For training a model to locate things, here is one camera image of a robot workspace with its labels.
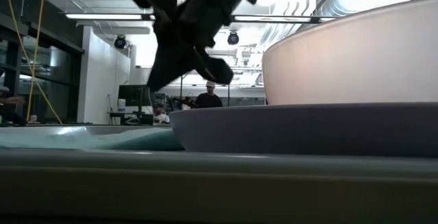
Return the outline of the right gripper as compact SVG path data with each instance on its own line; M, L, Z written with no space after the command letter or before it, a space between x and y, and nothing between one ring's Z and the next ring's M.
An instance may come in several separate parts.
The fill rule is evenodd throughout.
M153 24L157 51L146 83L150 90L157 92L193 70L208 81L230 84L234 76L230 66L222 58L196 48L215 45L214 36L231 23L231 14L241 1L185 0L174 11L158 15Z

